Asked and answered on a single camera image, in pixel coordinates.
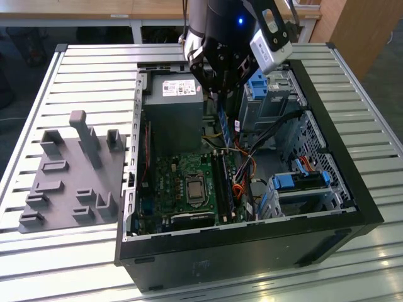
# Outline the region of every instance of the cpu socket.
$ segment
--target cpu socket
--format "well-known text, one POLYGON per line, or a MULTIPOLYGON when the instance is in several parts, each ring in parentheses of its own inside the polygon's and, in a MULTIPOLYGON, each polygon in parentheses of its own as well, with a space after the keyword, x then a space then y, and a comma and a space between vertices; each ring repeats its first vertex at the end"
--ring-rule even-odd
POLYGON ((206 198, 204 187, 204 175, 188 174, 186 176, 186 201, 194 208, 199 208, 206 198))

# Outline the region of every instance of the power supply label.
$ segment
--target power supply label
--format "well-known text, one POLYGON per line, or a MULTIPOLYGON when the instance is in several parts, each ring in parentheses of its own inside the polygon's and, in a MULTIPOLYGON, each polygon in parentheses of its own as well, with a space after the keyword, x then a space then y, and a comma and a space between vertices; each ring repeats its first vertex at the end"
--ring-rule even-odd
POLYGON ((164 81, 162 96, 194 96, 196 95, 195 80, 164 81))

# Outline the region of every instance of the wooden table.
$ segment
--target wooden table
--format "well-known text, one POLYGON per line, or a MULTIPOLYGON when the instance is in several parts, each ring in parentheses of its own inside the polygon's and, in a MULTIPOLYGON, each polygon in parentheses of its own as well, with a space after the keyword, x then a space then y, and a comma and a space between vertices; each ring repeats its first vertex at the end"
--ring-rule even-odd
MULTIPOLYGON (((275 0, 278 10, 284 21, 292 20, 293 16, 284 0, 275 0)), ((303 26, 299 42, 309 42, 316 21, 322 16, 321 12, 314 7, 312 9, 297 9, 300 25, 303 26)), ((162 26, 183 24, 183 10, 181 0, 133 0, 131 18, 136 20, 133 24, 133 37, 137 37, 135 43, 141 41, 141 26, 162 26)))
MULTIPOLYGON (((284 0, 275 0, 284 20, 292 13, 284 0)), ((298 9, 304 27, 300 42, 308 42, 318 9, 298 9)), ((130 26, 134 43, 142 43, 142 26, 180 26, 181 0, 0 0, 0 26, 130 26)))

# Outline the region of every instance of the wooden panel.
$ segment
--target wooden panel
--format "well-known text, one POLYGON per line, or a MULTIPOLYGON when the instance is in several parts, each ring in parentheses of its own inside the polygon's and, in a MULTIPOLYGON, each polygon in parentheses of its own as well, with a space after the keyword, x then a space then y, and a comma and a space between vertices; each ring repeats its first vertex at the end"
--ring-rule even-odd
POLYGON ((322 18, 316 23, 310 42, 328 42, 347 0, 322 0, 322 18))
MULTIPOLYGON (((275 0, 284 19, 292 19, 292 13, 284 0, 275 0)), ((321 12, 312 9, 297 9, 300 19, 319 19, 321 12)), ((182 19, 181 0, 133 0, 133 18, 142 19, 182 19)))
POLYGON ((320 5, 322 0, 297 0, 301 5, 320 5))
POLYGON ((331 41, 358 79, 372 66, 402 16, 402 0, 347 1, 331 41))
POLYGON ((322 0, 311 42, 333 42, 362 79, 403 16, 402 0, 322 0))
POLYGON ((111 18, 132 12, 133 0, 0 0, 2 18, 111 18))

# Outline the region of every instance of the black cable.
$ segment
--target black cable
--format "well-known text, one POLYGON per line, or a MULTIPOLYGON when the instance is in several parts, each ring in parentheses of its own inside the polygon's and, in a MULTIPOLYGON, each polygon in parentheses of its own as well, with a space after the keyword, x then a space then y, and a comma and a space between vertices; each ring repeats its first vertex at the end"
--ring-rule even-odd
POLYGON ((295 9, 293 0, 288 0, 288 5, 290 7, 292 16, 294 17, 295 24, 299 27, 300 26, 300 18, 298 17, 297 10, 295 9))
POLYGON ((182 0, 182 11, 183 11, 183 40, 186 39, 186 15, 188 14, 188 0, 182 0))
POLYGON ((261 196, 256 196, 253 200, 253 203, 258 206, 260 204, 260 201, 257 203, 256 200, 258 200, 258 198, 260 198, 261 196))
POLYGON ((253 221, 255 217, 254 213, 254 200, 253 200, 253 194, 252 194, 252 189, 251 189, 251 170, 249 168, 249 164, 247 165, 248 169, 246 170, 246 192, 247 192, 247 203, 249 203, 252 206, 252 215, 249 215, 249 219, 247 221, 253 221))
POLYGON ((223 146, 223 147, 220 147, 220 146, 216 145, 215 143, 213 143, 213 142, 212 142, 211 140, 209 140, 208 138, 202 137, 202 139, 204 139, 206 142, 208 142, 211 146, 213 146, 213 147, 216 148, 216 149, 222 149, 222 148, 224 148, 224 146, 223 146))
POLYGON ((262 178, 256 178, 256 182, 261 182, 262 184, 264 184, 265 186, 267 186, 267 181, 265 181, 262 178))
POLYGON ((244 177, 246 168, 249 167, 250 164, 250 157, 254 155, 254 153, 260 148, 261 146, 264 145, 265 141, 267 141, 269 138, 271 138, 276 132, 280 129, 280 127, 287 122, 288 120, 292 120, 293 118, 299 118, 303 115, 305 112, 304 109, 300 110, 295 110, 291 111, 285 115, 283 115, 281 118, 278 118, 274 124, 272 124, 267 130, 262 132, 262 134, 259 135, 258 139, 252 144, 252 147, 249 149, 249 155, 248 158, 245 161, 245 164, 241 166, 239 172, 237 172, 237 178, 235 180, 236 183, 239 183, 241 179, 244 177))
POLYGON ((259 135, 258 139, 252 144, 252 147, 249 149, 249 154, 252 154, 258 148, 263 146, 265 141, 271 138, 284 123, 286 123, 288 120, 301 117, 304 112, 304 109, 291 111, 283 115, 281 118, 277 119, 274 124, 272 124, 267 130, 259 135))

